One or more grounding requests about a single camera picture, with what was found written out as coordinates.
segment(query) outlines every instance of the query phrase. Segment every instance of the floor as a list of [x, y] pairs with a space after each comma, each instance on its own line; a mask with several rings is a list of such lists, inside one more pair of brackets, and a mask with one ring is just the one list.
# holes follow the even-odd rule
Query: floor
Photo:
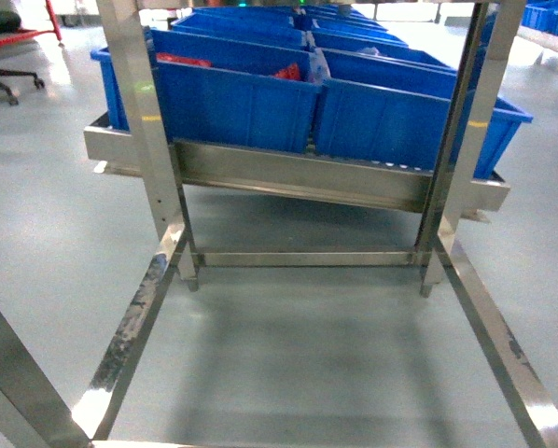
[[[459, 58], [462, 33], [392, 24]], [[99, 28], [41, 36], [0, 66], [0, 308], [73, 406], [157, 240], [138, 178], [97, 175], [82, 128], [105, 111]], [[498, 165], [513, 186], [459, 236], [558, 405], [558, 57], [519, 39], [502, 94], [535, 116]], [[187, 187], [199, 245], [410, 245], [418, 216]], [[412, 269], [217, 269], [174, 283], [113, 439], [331, 447], [520, 447], [447, 282]], [[0, 435], [0, 448], [10, 446]]]

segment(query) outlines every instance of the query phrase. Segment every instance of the scratched metal bar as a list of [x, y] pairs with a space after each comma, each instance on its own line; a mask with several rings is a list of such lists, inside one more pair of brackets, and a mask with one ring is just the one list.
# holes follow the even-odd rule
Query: scratched metal bar
[[438, 238], [437, 251], [523, 437], [531, 448], [558, 448], [558, 410], [462, 246]]
[[186, 240], [185, 225], [178, 214], [163, 234], [88, 390], [72, 411], [91, 439], [106, 439], [111, 432], [174, 276], [174, 270], [169, 269], [172, 258], [185, 248]]
[[1, 312], [0, 431], [28, 448], [79, 448], [89, 442]]

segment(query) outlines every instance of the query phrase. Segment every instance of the metal rail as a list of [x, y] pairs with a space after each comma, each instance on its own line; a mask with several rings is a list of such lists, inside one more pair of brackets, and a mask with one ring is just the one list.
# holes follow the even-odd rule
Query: metal rail
[[[109, 161], [140, 174], [132, 135], [107, 129], [106, 114], [84, 129], [89, 158]], [[245, 147], [178, 142], [175, 144], [185, 184], [263, 192], [277, 196], [420, 213], [432, 174], [365, 161], [289, 154]], [[468, 211], [497, 211], [510, 186], [494, 176], [472, 179], [464, 196]]]
[[539, 44], [545, 49], [552, 49], [558, 53], [558, 35], [550, 35], [549, 33], [521, 26], [518, 30], [518, 36], [522, 39], [534, 42], [535, 44]]

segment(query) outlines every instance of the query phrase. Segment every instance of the red chair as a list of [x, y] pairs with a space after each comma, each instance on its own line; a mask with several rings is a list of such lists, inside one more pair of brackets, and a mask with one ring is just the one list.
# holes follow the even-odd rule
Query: red chair
[[[20, 28], [21, 18], [18, 14], [11, 11], [0, 12], [0, 34], [10, 34], [7, 37], [0, 38], [0, 47], [12, 45], [17, 42], [21, 42], [22, 40], [32, 39], [38, 35], [43, 35], [46, 33], [54, 33], [57, 36], [60, 45], [62, 45], [62, 34], [59, 29], [57, 18], [55, 17], [55, 13], [53, 12], [53, 8], [51, 7], [50, 0], [46, 0], [45, 3], [46, 3], [47, 12], [49, 13], [49, 18], [53, 25], [53, 29], [51, 30], [22, 29]], [[35, 72], [0, 69], [0, 77], [32, 77], [34, 79], [34, 83], [37, 89], [45, 88], [45, 82], [41, 78], [39, 78]], [[7, 98], [11, 105], [18, 104], [18, 98], [16, 98], [16, 96], [13, 94], [11, 89], [1, 81], [0, 81], [0, 90], [4, 91], [7, 94]]]

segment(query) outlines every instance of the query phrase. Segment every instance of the metal frame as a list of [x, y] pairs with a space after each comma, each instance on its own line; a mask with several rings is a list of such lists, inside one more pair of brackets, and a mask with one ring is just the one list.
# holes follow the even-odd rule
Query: metal frame
[[[291, 4], [289, 0], [253, 0], [248, 4], [264, 6], [265, 1], [267, 5]], [[117, 133], [115, 145], [133, 148], [133, 161], [145, 182], [160, 236], [160, 247], [153, 256], [144, 280], [130, 302], [89, 389], [71, 413], [0, 315], [0, 344], [13, 343], [23, 359], [20, 366], [12, 365], [7, 363], [8, 357], [3, 355], [5, 351], [0, 351], [0, 415], [12, 416], [7, 422], [0, 418], [2, 432], [20, 447], [186, 446], [102, 440], [108, 437], [115, 422], [177, 266], [182, 278], [188, 279], [191, 286], [196, 287], [197, 270], [201, 266], [427, 265], [422, 292], [427, 295], [443, 272], [448, 275], [527, 444], [530, 447], [558, 448], [558, 411], [461, 246], [455, 241], [459, 219], [469, 204], [472, 204], [470, 208], [479, 208], [478, 204], [486, 208], [493, 205], [489, 203], [488, 195], [482, 197], [484, 203], [476, 200], [476, 197], [481, 197], [476, 193], [480, 188], [472, 180], [472, 174], [507, 66], [511, 43], [520, 24], [525, 0], [503, 0], [500, 3], [495, 28], [477, 77], [473, 65], [479, 51], [489, 5], [478, 2], [474, 7], [437, 167], [432, 176], [407, 172], [402, 168], [339, 163], [243, 148], [187, 142], [169, 147], [162, 127], [153, 77], [148, 68], [138, 11], [140, 7], [180, 8], [207, 6], [207, 3], [205, 0], [141, 0], [136, 5], [133, 0], [99, 0], [105, 36], [132, 130], [131, 134]], [[215, 6], [225, 4], [234, 2], [215, 0]], [[459, 155], [455, 157], [453, 145], [458, 135], [463, 135], [463, 143]], [[110, 146], [110, 136], [109, 132], [92, 130], [87, 133], [87, 144], [90, 143], [89, 147], [97, 147], [99, 142], [104, 142], [104, 145]], [[242, 163], [247, 166], [254, 162], [272, 166], [271, 179], [261, 179], [249, 174], [247, 170], [240, 170]], [[286, 173], [288, 167], [296, 169], [298, 165], [310, 170], [308, 173], [313, 173], [310, 176], [312, 180], [302, 181], [298, 179], [297, 173]], [[333, 173], [333, 183], [322, 176], [321, 172], [325, 170]], [[337, 182], [336, 175], [342, 177]], [[364, 187], [360, 182], [355, 182], [357, 176], [362, 176], [366, 183], [375, 182], [376, 185]], [[403, 195], [398, 196], [397, 189], [389, 189], [385, 179], [402, 182], [401, 185], [405, 186]], [[414, 247], [365, 251], [348, 248], [339, 252], [322, 248], [302, 252], [265, 249], [253, 252], [198, 250], [189, 226], [183, 182], [250, 189], [318, 201], [422, 211], [423, 218]], [[482, 189], [488, 188], [488, 183], [482, 186]], [[37, 398], [38, 392], [23, 387], [29, 384], [31, 378], [41, 385], [38, 388], [40, 404], [44, 405], [41, 408], [28, 407], [28, 403], [33, 403], [33, 399]], [[64, 435], [68, 439], [61, 439], [58, 435]]]

